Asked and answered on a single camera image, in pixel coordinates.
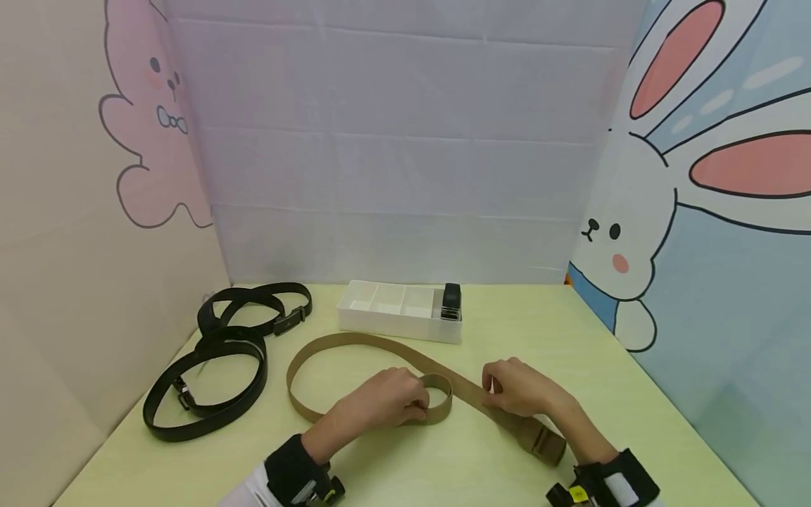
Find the tan belt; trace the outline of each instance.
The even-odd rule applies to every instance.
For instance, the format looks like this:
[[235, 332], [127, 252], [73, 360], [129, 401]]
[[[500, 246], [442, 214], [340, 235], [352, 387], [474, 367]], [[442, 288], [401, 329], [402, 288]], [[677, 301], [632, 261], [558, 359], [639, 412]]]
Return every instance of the tan belt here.
[[521, 417], [501, 409], [486, 407], [482, 404], [482, 400], [487, 391], [465, 377], [399, 342], [363, 333], [337, 333], [316, 338], [305, 345], [290, 362], [290, 366], [287, 368], [287, 395], [290, 398], [290, 403], [293, 404], [293, 408], [311, 423], [320, 419], [323, 414], [307, 408], [293, 395], [293, 379], [296, 377], [298, 369], [310, 357], [322, 350], [344, 345], [373, 346], [399, 355], [425, 374], [421, 381], [426, 387], [437, 388], [448, 395], [448, 398], [438, 406], [427, 410], [426, 420], [411, 421], [411, 424], [436, 424], [441, 422], [450, 414], [451, 403], [453, 397], [456, 396], [510, 432], [516, 437], [522, 449], [532, 453], [546, 464], [555, 466], [563, 457], [566, 450], [566, 440], [537, 419]]

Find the light green table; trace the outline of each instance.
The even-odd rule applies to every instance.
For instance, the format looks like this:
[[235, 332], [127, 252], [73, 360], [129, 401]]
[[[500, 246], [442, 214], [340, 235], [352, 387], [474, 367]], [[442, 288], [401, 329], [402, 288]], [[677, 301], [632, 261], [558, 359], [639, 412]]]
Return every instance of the light green table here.
[[[56, 507], [215, 505], [254, 466], [307, 423], [290, 407], [285, 371], [310, 340], [338, 331], [343, 286], [311, 286], [315, 310], [282, 337], [269, 337], [270, 373], [259, 401], [238, 421], [180, 444], [152, 438], [135, 406], [65, 491]], [[477, 380], [488, 361], [517, 356], [560, 382], [606, 436], [631, 447], [664, 491], [668, 507], [742, 507], [756, 502], [567, 286], [465, 286], [461, 345], [402, 340]], [[282, 297], [292, 308], [295, 294]], [[272, 311], [252, 307], [234, 324], [258, 324]], [[181, 351], [193, 347], [196, 334]], [[212, 361], [184, 376], [197, 400], [221, 401], [250, 380], [250, 358]], [[328, 409], [374, 372], [405, 366], [382, 350], [345, 347], [318, 354], [299, 372], [296, 393]], [[165, 399], [159, 422], [184, 420]], [[343, 505], [547, 505], [546, 491], [573, 477], [567, 452], [557, 469], [520, 450], [490, 419], [456, 400], [433, 427], [394, 428], [362, 437], [333, 459], [347, 488]]]

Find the coiled belt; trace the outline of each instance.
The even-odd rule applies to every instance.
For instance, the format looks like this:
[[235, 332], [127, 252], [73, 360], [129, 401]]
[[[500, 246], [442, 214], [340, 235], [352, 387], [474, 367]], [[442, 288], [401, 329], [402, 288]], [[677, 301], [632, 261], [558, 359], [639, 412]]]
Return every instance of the coiled belt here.
[[[307, 298], [307, 304], [285, 312], [285, 305], [275, 296], [282, 293], [298, 293]], [[214, 303], [231, 303], [217, 317]], [[246, 304], [260, 304], [276, 310], [279, 314], [271, 320], [252, 327], [228, 326], [231, 317]], [[197, 324], [202, 337], [195, 349], [184, 355], [158, 377], [144, 399], [143, 417], [149, 431], [158, 439], [167, 442], [182, 442], [206, 435], [235, 421], [253, 406], [264, 390], [268, 379], [268, 351], [264, 337], [280, 336], [303, 322], [312, 312], [310, 291], [298, 283], [273, 283], [254, 289], [232, 287], [221, 290], [206, 301], [197, 312]], [[249, 355], [259, 365], [251, 383], [230, 400], [216, 405], [200, 405], [191, 395], [182, 375], [210, 359], [228, 355]], [[182, 426], [164, 427], [155, 424], [155, 414], [166, 392], [174, 388], [184, 409], [200, 420]]]

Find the white organizer box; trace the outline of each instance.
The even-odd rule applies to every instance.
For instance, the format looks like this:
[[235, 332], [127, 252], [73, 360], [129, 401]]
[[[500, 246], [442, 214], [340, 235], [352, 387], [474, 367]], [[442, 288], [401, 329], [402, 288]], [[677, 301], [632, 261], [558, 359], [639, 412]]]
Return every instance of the white organizer box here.
[[442, 320], [444, 290], [353, 280], [338, 303], [344, 331], [461, 343], [461, 321]]

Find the white sleeve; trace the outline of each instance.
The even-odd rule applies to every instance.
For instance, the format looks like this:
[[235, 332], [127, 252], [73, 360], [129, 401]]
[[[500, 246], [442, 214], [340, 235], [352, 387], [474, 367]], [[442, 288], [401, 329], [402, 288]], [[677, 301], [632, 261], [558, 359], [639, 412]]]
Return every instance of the white sleeve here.
[[219, 507], [282, 507], [268, 490], [268, 473], [260, 463], [236, 488], [225, 495]]
[[[634, 505], [639, 501], [639, 496], [637, 496], [637, 493], [631, 488], [628, 480], [626, 480], [625, 476], [621, 473], [606, 477], [606, 485], [608, 489], [611, 490], [611, 494], [614, 496], [616, 503], [620, 504], [620, 507], [629, 507], [629, 505]], [[664, 502], [657, 498], [650, 502], [648, 507], [664, 507]]]

